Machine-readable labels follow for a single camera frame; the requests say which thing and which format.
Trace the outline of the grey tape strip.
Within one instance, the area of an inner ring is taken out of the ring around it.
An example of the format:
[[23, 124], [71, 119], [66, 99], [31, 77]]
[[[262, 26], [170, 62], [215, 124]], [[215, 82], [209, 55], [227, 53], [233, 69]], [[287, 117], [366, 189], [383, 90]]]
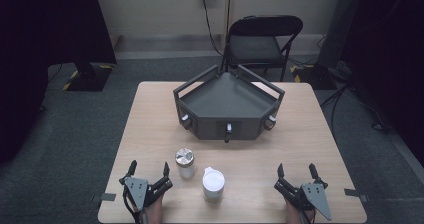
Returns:
[[101, 193], [101, 194], [94, 194], [92, 196], [92, 201], [96, 203], [101, 203], [102, 201], [114, 201], [116, 198], [116, 195], [114, 193]]
[[357, 197], [363, 203], [366, 203], [366, 202], [369, 201], [369, 198], [368, 198], [367, 195], [361, 194], [360, 192], [358, 192], [355, 189], [345, 188], [344, 193], [345, 193], [346, 196]]

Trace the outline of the person's left hand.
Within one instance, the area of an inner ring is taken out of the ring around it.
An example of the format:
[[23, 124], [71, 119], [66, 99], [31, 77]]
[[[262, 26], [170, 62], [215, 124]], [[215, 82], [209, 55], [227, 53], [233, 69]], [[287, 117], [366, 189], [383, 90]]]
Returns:
[[160, 196], [149, 207], [138, 212], [138, 222], [140, 224], [162, 224], [163, 219], [163, 197]]

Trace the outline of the grey stand post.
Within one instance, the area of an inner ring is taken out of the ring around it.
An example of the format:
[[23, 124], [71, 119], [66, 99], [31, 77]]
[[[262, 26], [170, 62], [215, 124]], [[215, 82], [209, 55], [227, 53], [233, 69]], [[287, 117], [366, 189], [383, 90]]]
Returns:
[[333, 68], [341, 58], [359, 0], [338, 0], [317, 63]]

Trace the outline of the black curtain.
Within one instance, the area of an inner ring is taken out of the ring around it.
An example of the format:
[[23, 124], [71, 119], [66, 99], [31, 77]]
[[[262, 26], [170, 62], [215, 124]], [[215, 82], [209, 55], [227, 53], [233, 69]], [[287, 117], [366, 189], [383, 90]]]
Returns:
[[344, 57], [424, 166], [424, 0], [359, 0]]
[[0, 0], [0, 165], [23, 146], [50, 66], [73, 63], [83, 76], [115, 62], [98, 0]]

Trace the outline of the glass jar with white lid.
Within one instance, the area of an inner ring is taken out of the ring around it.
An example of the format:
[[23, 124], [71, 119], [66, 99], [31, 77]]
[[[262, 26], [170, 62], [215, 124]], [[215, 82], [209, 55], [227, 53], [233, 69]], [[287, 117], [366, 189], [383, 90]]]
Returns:
[[224, 175], [212, 167], [204, 169], [202, 177], [204, 198], [209, 203], [217, 203], [222, 199], [225, 188]]

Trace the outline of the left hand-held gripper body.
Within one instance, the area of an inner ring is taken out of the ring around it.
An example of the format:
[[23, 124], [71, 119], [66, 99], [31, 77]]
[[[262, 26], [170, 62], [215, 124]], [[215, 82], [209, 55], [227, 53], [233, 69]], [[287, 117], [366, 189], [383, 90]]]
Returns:
[[130, 200], [137, 211], [151, 206], [173, 187], [173, 183], [168, 177], [163, 177], [154, 184], [149, 184], [146, 179], [124, 177], [121, 184], [124, 186], [124, 197]]

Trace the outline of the glass jar with silver lid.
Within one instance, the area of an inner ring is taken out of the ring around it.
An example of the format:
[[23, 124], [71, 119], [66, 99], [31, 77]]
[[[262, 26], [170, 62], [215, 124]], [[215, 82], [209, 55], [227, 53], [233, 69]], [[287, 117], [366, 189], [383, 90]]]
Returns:
[[196, 173], [194, 152], [188, 148], [181, 148], [175, 154], [175, 162], [179, 175], [184, 179], [192, 178]]

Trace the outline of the black stand base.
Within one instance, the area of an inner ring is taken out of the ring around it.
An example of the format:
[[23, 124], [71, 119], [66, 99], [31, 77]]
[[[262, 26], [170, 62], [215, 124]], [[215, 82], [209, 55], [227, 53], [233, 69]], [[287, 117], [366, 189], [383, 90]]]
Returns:
[[63, 90], [101, 92], [113, 68], [113, 65], [94, 65], [93, 71], [83, 76], [75, 71], [64, 85]]
[[314, 90], [335, 90], [327, 67], [319, 64], [293, 66], [291, 73], [297, 83], [308, 83]]

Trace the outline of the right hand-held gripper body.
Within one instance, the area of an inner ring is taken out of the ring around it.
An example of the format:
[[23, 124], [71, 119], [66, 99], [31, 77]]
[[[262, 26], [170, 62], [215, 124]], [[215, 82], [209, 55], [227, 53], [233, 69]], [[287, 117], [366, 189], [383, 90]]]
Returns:
[[333, 219], [324, 184], [303, 183], [296, 188], [284, 178], [279, 178], [274, 188], [298, 211], [301, 221], [312, 221], [309, 211], [313, 214], [319, 212], [328, 221]]

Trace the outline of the person's right hand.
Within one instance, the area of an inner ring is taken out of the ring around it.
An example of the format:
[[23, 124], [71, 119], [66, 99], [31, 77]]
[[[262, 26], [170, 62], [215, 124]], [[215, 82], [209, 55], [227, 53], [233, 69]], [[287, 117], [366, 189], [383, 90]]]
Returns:
[[299, 211], [286, 200], [286, 223], [287, 224], [312, 224], [315, 221], [315, 211]]

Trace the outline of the dark grey corner rack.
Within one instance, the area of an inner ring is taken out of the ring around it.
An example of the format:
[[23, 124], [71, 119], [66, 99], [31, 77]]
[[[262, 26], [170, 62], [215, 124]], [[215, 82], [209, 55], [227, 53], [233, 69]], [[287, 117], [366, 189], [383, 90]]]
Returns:
[[285, 91], [240, 66], [213, 66], [173, 90], [179, 123], [200, 140], [255, 140], [270, 131]]

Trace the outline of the black folding chair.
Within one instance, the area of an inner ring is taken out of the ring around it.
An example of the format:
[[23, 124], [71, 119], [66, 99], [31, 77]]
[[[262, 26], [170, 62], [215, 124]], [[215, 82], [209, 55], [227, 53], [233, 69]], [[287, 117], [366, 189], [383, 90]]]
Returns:
[[293, 15], [247, 16], [234, 22], [225, 39], [220, 69], [239, 65], [247, 69], [280, 68], [285, 76], [293, 40], [303, 29], [303, 21]]

